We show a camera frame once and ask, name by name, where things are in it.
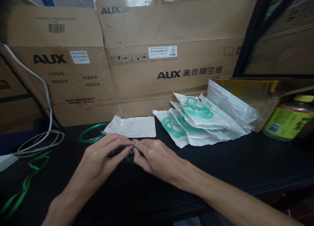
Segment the black table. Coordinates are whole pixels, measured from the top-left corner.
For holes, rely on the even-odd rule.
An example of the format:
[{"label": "black table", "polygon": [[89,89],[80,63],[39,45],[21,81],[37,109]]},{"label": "black table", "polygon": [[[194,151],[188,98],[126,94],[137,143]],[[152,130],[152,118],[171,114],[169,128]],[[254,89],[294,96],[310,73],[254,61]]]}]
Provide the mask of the black table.
[{"label": "black table", "polygon": [[[9,225],[40,225],[50,202],[67,185],[87,144],[76,141],[91,125],[65,128],[63,143],[53,148],[50,160],[32,180],[24,201]],[[92,131],[97,136],[100,130]],[[314,185],[314,156],[292,143],[251,133],[234,141],[212,146],[178,148],[156,119],[157,139],[181,158],[252,195],[261,196],[280,189]],[[0,207],[21,190],[32,172],[28,162],[18,160],[0,173]],[[211,210],[202,200],[144,172],[139,166],[121,163],[87,202],[75,225],[120,225],[136,223],[164,225]]]}]

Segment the white power strip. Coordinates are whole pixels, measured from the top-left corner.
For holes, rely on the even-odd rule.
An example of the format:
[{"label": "white power strip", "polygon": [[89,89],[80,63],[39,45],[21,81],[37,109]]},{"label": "white power strip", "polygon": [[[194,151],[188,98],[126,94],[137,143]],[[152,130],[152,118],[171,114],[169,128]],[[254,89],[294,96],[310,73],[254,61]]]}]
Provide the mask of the white power strip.
[{"label": "white power strip", "polygon": [[8,154],[4,156],[0,156],[0,172],[4,171],[14,162],[16,162],[19,158],[13,154]]}]

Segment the black metal frame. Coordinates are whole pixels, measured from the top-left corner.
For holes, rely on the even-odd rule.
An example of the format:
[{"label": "black metal frame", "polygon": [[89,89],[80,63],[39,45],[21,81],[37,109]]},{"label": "black metal frame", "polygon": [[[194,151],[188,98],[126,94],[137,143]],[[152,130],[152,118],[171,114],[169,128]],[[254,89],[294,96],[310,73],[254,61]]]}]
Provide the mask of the black metal frame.
[{"label": "black metal frame", "polygon": [[235,66],[233,77],[291,77],[314,78],[314,74],[245,74],[257,41],[278,19],[294,0],[282,0],[273,13],[265,20],[272,0],[257,0],[246,35]]}]

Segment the green strap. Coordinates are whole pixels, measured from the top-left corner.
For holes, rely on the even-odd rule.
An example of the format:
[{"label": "green strap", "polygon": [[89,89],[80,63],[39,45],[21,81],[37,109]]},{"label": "green strap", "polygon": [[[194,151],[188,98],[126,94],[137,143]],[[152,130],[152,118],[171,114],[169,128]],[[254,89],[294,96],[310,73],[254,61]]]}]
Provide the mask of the green strap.
[{"label": "green strap", "polygon": [[[34,159],[32,159],[28,165],[34,169],[35,171],[30,173],[26,179],[24,180],[23,184],[22,184],[22,191],[20,191],[19,193],[13,195],[2,207],[2,209],[0,210],[0,214],[3,215],[5,213],[5,211],[9,208],[9,206],[11,205],[11,203],[13,202],[13,200],[20,195],[20,197],[18,198],[18,200],[16,201],[15,205],[12,207],[12,209],[8,212],[8,214],[4,217],[4,220],[8,220],[17,210],[17,208],[20,206],[20,204],[22,203],[28,189],[30,186],[30,179],[35,176],[44,166],[45,164],[48,162],[49,160],[49,156],[47,156],[47,154],[49,152],[46,152],[45,154],[42,154],[41,156],[38,156]],[[43,165],[41,167],[35,166],[34,163],[40,159],[45,159],[45,162],[43,163]]]}]

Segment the shipping label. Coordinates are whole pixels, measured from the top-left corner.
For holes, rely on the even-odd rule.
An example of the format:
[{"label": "shipping label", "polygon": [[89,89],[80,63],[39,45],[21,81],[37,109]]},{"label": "shipping label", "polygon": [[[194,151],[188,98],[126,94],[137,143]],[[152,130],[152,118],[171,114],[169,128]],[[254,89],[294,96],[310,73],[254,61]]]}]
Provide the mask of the shipping label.
[{"label": "shipping label", "polygon": [[177,46],[149,47],[148,52],[149,59],[178,56]]},{"label": "shipping label", "polygon": [[74,64],[90,64],[87,51],[70,51]]}]

